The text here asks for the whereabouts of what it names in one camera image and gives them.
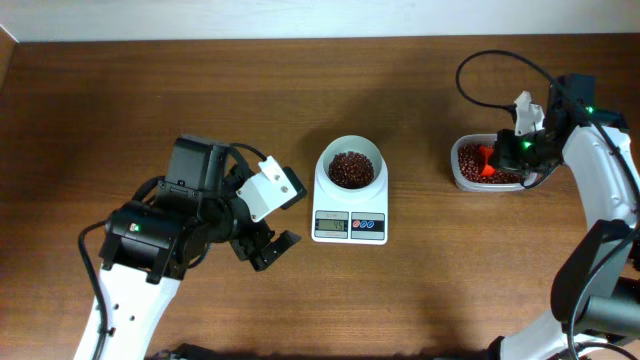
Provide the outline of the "red adzuki beans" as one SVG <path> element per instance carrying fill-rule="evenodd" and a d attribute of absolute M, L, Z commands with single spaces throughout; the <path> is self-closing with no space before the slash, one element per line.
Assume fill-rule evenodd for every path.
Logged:
<path fill-rule="evenodd" d="M 510 184 L 520 183 L 523 180 L 522 176 L 512 174 L 503 170 L 499 170 L 496 167 L 496 173 L 490 177 L 482 177 L 480 171 L 483 165 L 481 155 L 479 153 L 480 144 L 467 144 L 458 149 L 457 158 L 459 168 L 462 176 L 471 182 L 483 183 L 483 184 Z"/>

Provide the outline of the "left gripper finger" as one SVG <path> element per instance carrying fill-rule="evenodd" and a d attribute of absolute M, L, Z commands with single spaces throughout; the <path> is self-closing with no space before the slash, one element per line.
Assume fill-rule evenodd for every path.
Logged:
<path fill-rule="evenodd" d="M 252 238 L 252 250 L 248 257 L 252 265 L 271 265 L 275 262 L 275 252 L 271 248 L 269 235 L 256 235 Z"/>
<path fill-rule="evenodd" d="M 259 270 L 264 271 L 274 264 L 287 250 L 296 245 L 301 236 L 289 230 L 282 232 L 279 237 L 267 245 L 260 253 Z"/>

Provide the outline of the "orange measuring scoop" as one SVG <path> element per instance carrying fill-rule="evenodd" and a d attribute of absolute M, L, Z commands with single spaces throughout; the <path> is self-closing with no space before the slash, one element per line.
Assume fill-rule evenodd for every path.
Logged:
<path fill-rule="evenodd" d="M 489 163 L 489 160 L 494 153 L 494 148 L 490 146 L 480 146 L 479 153 L 483 161 L 480 175 L 482 177 L 493 176 L 496 173 L 496 169 Z"/>

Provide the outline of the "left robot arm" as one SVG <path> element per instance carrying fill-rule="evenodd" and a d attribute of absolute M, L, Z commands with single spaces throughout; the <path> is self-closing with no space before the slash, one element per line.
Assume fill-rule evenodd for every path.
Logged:
<path fill-rule="evenodd" d="M 257 272 L 266 270 L 298 235 L 276 233 L 266 222 L 307 190 L 289 167 L 261 155 L 258 171 L 244 145 L 179 136 L 168 170 L 143 183 L 132 198 L 99 222 L 105 231 L 100 267 L 93 267 L 83 229 L 78 247 L 94 291 L 94 304 L 75 356 L 142 359 L 186 272 L 213 245 L 227 243 Z"/>

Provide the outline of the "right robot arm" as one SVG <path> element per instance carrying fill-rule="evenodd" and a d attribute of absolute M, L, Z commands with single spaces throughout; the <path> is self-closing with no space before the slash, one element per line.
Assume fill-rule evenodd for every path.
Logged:
<path fill-rule="evenodd" d="M 639 336 L 639 283 L 625 265 L 639 257 L 639 174 L 624 117 L 593 105 L 595 80 L 553 80 L 545 108 L 528 92 L 497 134 L 492 166 L 548 176 L 565 165 L 577 184 L 587 233 L 555 276 L 551 305 L 520 332 L 494 343 L 499 359 L 576 359 Z"/>

